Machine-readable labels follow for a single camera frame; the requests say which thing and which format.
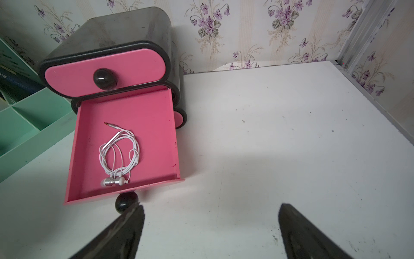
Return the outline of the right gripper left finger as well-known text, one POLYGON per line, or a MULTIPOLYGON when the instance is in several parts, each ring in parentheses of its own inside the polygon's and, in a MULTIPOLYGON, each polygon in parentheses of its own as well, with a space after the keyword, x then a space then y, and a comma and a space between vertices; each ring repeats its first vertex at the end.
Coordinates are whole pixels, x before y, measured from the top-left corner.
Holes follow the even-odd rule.
POLYGON ((135 202, 71 257, 73 259, 134 259, 144 221, 144 208, 139 202, 135 202))

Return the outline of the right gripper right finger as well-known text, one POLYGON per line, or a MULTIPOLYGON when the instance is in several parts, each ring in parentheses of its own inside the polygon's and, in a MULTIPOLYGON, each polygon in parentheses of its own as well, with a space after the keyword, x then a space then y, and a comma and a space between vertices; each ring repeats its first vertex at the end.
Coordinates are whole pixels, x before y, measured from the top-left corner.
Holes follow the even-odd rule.
POLYGON ((289 259, 351 258, 290 204, 280 206, 278 222, 289 259))

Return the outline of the white earphones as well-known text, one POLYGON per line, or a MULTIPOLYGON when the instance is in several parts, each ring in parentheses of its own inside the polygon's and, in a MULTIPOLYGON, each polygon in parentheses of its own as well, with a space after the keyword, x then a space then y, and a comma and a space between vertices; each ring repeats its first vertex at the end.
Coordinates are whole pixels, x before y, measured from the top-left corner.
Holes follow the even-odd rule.
POLYGON ((131 180, 132 169, 140 162, 140 144, 132 131, 115 124, 104 124, 116 129, 117 132, 99 147, 99 163, 107 174, 107 178, 102 181, 102 186, 124 186, 131 180), (124 162, 124 154, 118 145, 118 142, 122 140, 129 140, 132 144, 132 148, 128 152, 129 163, 127 165, 124 162))

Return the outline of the pink top drawer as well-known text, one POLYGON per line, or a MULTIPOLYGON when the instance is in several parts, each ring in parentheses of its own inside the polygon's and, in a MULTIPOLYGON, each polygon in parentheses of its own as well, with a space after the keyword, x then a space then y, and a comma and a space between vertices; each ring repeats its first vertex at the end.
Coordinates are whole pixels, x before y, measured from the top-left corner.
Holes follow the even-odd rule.
POLYGON ((61 95, 75 98, 156 82, 166 72, 159 53, 140 49, 52 66, 45 79, 61 95))

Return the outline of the black pink drawer cabinet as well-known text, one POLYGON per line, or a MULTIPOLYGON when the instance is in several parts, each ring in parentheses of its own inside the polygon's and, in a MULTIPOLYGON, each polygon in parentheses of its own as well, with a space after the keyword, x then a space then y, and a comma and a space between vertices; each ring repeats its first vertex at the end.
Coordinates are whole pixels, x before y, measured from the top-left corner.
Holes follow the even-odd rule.
POLYGON ((178 54, 178 48, 172 40, 172 26, 167 13, 152 6, 89 19, 41 61, 38 74, 47 88, 71 100, 73 111, 77 111, 86 100, 155 86, 167 87, 171 90, 174 111, 179 111, 184 116, 183 127, 187 121, 187 114, 184 111, 185 102, 181 91, 183 68, 178 54), (61 95, 46 82, 45 71, 52 66, 140 49, 151 49, 161 55, 167 66, 167 72, 162 79, 75 98, 61 95))

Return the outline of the pink bottom drawer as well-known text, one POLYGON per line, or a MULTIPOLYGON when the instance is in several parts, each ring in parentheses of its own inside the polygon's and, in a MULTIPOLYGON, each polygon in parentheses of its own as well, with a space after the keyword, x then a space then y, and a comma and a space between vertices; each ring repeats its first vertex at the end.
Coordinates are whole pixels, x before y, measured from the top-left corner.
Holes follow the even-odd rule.
POLYGON ((179 111, 174 111, 175 128, 178 129, 184 124, 184 116, 179 111))

